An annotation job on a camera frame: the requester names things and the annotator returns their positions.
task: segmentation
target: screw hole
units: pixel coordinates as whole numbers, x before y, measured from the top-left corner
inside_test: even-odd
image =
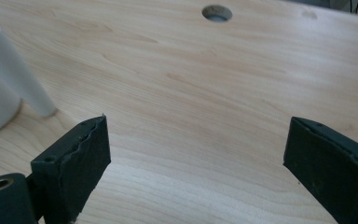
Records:
[[[45,158],[45,162],[54,162],[55,161],[55,156],[49,156]]]
[[[202,15],[209,21],[229,21],[232,18],[232,12],[227,7],[219,5],[207,6],[202,10]]]
[[[14,180],[12,178],[0,179],[0,190],[9,187],[13,182]]]

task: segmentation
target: light wood surface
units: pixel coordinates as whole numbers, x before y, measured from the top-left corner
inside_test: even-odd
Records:
[[[78,223],[335,223],[282,166],[292,116],[358,141],[358,16],[270,0],[0,0],[0,25],[57,114],[23,105],[0,175],[84,119],[112,164]]]

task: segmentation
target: wooden table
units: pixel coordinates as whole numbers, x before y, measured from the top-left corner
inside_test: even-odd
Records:
[[[358,16],[272,0],[0,0],[57,114],[23,105],[0,175],[108,118],[112,164],[78,223],[335,223],[282,166],[290,118],[358,141]]]

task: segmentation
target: wood grain surface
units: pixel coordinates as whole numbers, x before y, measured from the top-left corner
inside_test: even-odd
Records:
[[[59,111],[0,131],[0,175],[108,118],[112,164],[78,223],[335,223],[282,166],[292,116],[358,141],[358,16],[271,0],[0,0]]]

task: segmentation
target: table surface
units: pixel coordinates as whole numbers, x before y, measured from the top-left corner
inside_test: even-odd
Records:
[[[271,0],[0,0],[58,112],[0,131],[0,175],[107,116],[112,163],[78,223],[335,223],[282,166],[290,118],[358,142],[358,16]]]

